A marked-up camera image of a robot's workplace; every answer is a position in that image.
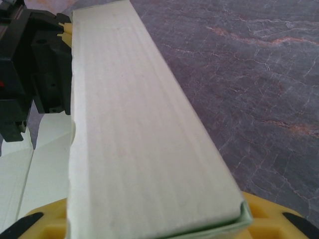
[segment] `gray marble countertop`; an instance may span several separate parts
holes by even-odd
[[[319,1],[131,2],[240,188],[318,227]]]

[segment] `yellow object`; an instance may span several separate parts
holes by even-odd
[[[72,24],[71,23],[59,23],[59,25],[63,26],[64,33],[58,34],[58,36],[62,37],[62,41],[64,41],[69,47],[72,47]]]
[[[244,193],[254,217],[253,224],[235,239],[307,239],[283,212],[300,216],[297,212]],[[42,212],[40,218],[20,239],[64,239],[66,234],[66,199],[35,209],[27,215]]]

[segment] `black device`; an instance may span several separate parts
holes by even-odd
[[[41,114],[70,114],[71,48],[57,34],[70,18],[27,9],[23,0],[0,4],[0,134],[22,141],[32,102]]]

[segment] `marble surface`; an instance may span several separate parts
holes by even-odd
[[[240,188],[319,227],[319,1],[131,2]]]

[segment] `yellow plastic base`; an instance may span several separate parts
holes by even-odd
[[[284,216],[283,212],[300,216],[297,212],[244,193],[254,217],[253,224],[236,239],[307,239]],[[44,216],[20,239],[64,239],[66,234],[66,199],[33,210],[28,215],[42,212]]]

